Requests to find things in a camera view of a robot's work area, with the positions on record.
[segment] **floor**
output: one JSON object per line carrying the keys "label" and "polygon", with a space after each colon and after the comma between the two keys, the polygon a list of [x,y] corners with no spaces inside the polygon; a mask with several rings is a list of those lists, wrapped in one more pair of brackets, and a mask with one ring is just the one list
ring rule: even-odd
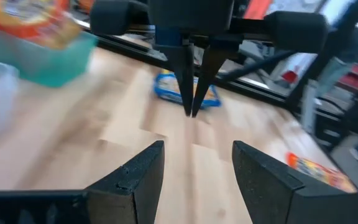
{"label": "floor", "polygon": [[353,135],[342,142],[332,153],[338,166],[349,176],[358,188],[358,161],[349,152],[358,143],[358,135]]}

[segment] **light wood surface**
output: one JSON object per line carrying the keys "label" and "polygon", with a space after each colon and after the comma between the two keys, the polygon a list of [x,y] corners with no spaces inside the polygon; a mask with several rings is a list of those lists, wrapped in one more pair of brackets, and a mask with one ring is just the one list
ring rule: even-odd
{"label": "light wood surface", "polygon": [[88,70],[59,90],[21,81],[12,125],[0,135],[0,189],[83,189],[163,139],[156,223],[251,223],[233,140],[282,162],[294,152],[336,169],[280,108],[218,89],[222,107],[187,118],[152,92],[158,68],[95,49]]}

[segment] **orange snack package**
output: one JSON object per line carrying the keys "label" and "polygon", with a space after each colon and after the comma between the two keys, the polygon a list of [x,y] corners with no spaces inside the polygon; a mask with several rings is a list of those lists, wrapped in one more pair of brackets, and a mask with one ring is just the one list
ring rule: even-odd
{"label": "orange snack package", "polygon": [[300,158],[294,153],[287,154],[287,163],[291,168],[312,176],[315,179],[340,190],[349,193],[356,191],[356,188],[353,186],[349,178],[342,172],[325,168],[315,162]]}
{"label": "orange snack package", "polygon": [[90,13],[94,0],[79,0],[80,7]]}
{"label": "orange snack package", "polygon": [[0,30],[62,49],[81,32],[67,9],[68,0],[0,0]]}

